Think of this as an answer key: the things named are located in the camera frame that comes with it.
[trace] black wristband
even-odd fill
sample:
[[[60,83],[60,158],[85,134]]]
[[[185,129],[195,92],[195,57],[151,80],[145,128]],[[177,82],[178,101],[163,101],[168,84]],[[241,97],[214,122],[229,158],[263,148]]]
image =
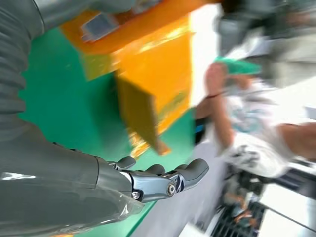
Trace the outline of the black wristband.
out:
[[[222,93],[219,93],[219,94],[216,94],[216,95],[208,95],[206,97],[206,99],[212,99],[212,98],[215,98],[217,97],[219,95],[222,95]]]

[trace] metal screw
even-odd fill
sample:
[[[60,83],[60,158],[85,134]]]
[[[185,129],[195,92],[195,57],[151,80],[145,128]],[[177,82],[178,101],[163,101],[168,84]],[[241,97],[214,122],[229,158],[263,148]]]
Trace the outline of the metal screw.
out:
[[[139,192],[133,192],[131,193],[131,197],[133,199],[137,200],[140,197],[140,194]]]
[[[170,183],[168,185],[167,192],[169,196],[171,197],[176,192],[176,186],[174,186],[173,183]]]

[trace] robotic arm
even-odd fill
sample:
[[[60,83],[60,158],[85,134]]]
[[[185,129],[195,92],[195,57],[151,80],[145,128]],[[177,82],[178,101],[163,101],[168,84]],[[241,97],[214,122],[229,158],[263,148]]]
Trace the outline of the robotic arm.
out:
[[[134,0],[2,0],[0,3],[0,236],[75,233],[120,221],[133,203],[170,198],[194,187],[209,169],[195,160],[170,172],[160,165],[130,171],[126,157],[106,162],[47,141],[22,121],[18,92],[31,41],[87,8],[130,9]]]

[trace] white shirt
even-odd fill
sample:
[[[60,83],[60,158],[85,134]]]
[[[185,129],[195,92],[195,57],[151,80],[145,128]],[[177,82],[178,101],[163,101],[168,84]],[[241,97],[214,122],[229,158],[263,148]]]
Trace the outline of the white shirt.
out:
[[[260,79],[247,90],[230,88],[225,99],[226,112],[235,131],[234,143],[223,151],[213,125],[208,130],[208,138],[215,142],[218,155],[225,162],[259,176],[282,176],[295,157],[276,126],[307,121],[302,106],[283,101],[281,89],[269,87]]]

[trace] green cap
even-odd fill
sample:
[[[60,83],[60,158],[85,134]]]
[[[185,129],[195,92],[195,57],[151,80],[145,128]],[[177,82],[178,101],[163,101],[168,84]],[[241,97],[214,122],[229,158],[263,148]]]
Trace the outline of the green cap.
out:
[[[261,66],[246,61],[217,57],[214,62],[225,64],[229,75],[256,75],[261,73]]]

